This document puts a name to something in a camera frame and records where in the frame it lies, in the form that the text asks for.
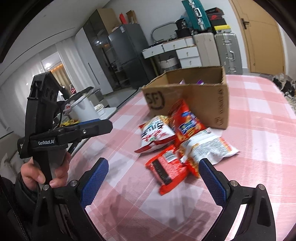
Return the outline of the person's left hand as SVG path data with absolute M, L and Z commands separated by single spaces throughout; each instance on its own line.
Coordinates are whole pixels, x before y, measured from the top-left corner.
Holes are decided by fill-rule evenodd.
M 70 160 L 71 160 L 71 154 L 67 152 L 64 157 L 63 164 L 55 170 L 56 178 L 51 180 L 49 183 L 49 185 L 52 188 L 58 188 L 66 185 L 67 179 L 68 179 L 68 170 L 69 170 Z M 22 165 L 21 176 L 24 184 L 31 191 L 37 190 L 37 185 L 44 184 L 46 181 L 45 175 L 34 164 L 32 158 L 29 160 L 29 162 Z

